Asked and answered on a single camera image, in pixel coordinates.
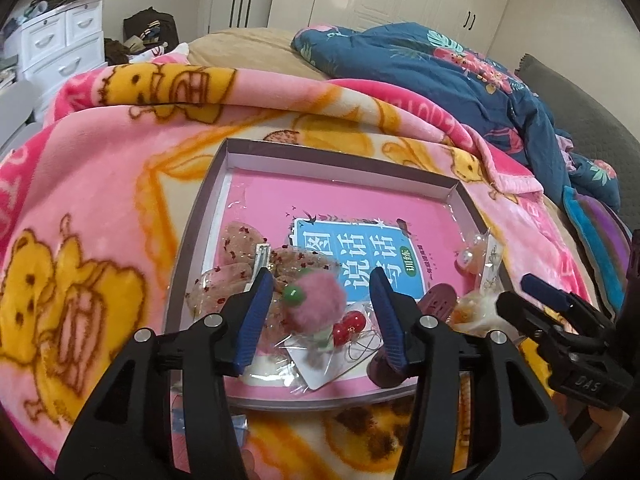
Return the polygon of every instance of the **white dresser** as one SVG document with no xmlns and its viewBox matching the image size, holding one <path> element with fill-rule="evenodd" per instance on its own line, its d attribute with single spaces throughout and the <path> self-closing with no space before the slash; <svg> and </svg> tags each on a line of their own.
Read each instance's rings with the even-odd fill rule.
<svg viewBox="0 0 640 480">
<path fill-rule="evenodd" d="M 102 0 L 78 0 L 23 23 L 4 44 L 5 57 L 18 55 L 18 79 L 35 86 L 35 115 L 44 115 L 56 91 L 70 77 L 104 60 Z"/>
</svg>

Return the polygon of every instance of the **pink blanket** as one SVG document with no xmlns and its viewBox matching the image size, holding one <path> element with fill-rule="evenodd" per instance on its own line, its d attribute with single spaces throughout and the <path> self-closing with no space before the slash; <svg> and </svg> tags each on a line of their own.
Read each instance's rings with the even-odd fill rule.
<svg viewBox="0 0 640 480">
<path fill-rule="evenodd" d="M 340 84 L 175 63 L 96 70 L 68 81 L 47 126 L 5 158 L 0 402 L 49 467 L 123 343 L 160 331 L 191 205 L 227 137 L 458 178 L 514 283 L 533 272 L 586 297 L 530 173 L 424 98 Z"/>
</svg>

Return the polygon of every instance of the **cartoon bear print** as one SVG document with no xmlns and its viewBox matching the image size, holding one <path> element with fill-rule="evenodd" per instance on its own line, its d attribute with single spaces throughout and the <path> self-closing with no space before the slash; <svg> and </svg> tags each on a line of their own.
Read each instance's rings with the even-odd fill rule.
<svg viewBox="0 0 640 480">
<path fill-rule="evenodd" d="M 106 260 L 85 260 L 77 235 L 61 222 L 50 248 L 24 230 L 14 242 L 0 298 L 0 360 L 30 368 L 36 399 L 30 419 L 72 424 L 98 380 L 135 332 L 146 301 L 142 274 Z"/>
</svg>

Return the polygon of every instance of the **drawer handle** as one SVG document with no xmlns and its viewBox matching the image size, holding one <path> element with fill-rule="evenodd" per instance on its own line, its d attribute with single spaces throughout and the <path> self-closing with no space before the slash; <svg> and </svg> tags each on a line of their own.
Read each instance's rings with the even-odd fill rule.
<svg viewBox="0 0 640 480">
<path fill-rule="evenodd" d="M 67 66 L 61 66 L 58 69 L 58 72 L 60 72 L 60 75 L 71 75 L 78 68 L 81 59 L 81 57 L 76 57 L 76 59 L 73 62 L 69 63 Z"/>
<path fill-rule="evenodd" d="M 55 36 L 55 34 L 49 34 L 46 38 L 42 38 L 41 40 L 36 41 L 35 45 L 38 48 L 44 48 L 46 47 L 49 43 L 51 43 L 51 40 L 53 40 L 53 37 Z"/>
<path fill-rule="evenodd" d="M 87 28 L 89 25 L 92 24 L 93 20 L 94 20 L 93 18 L 89 18 L 88 20 L 84 20 L 84 22 L 78 22 L 78 27 Z"/>
</svg>

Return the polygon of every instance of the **paper card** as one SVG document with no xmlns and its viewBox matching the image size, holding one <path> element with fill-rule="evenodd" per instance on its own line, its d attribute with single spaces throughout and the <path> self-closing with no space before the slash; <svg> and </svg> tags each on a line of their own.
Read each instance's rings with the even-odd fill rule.
<svg viewBox="0 0 640 480">
<path fill-rule="evenodd" d="M 489 234 L 486 241 L 486 256 L 484 258 L 484 267 L 482 268 L 480 292 L 493 292 L 500 285 L 498 272 L 500 271 L 503 253 L 504 247 L 502 244 L 493 235 Z"/>
<path fill-rule="evenodd" d="M 368 303 L 355 303 L 349 310 L 359 310 L 366 315 L 366 305 Z M 310 390 L 317 390 L 363 362 L 382 346 L 382 338 L 373 330 L 367 316 L 367 324 L 360 337 L 346 345 L 319 351 L 306 348 L 309 346 L 306 338 L 291 336 L 284 342 L 284 346 L 306 385 Z"/>
</svg>

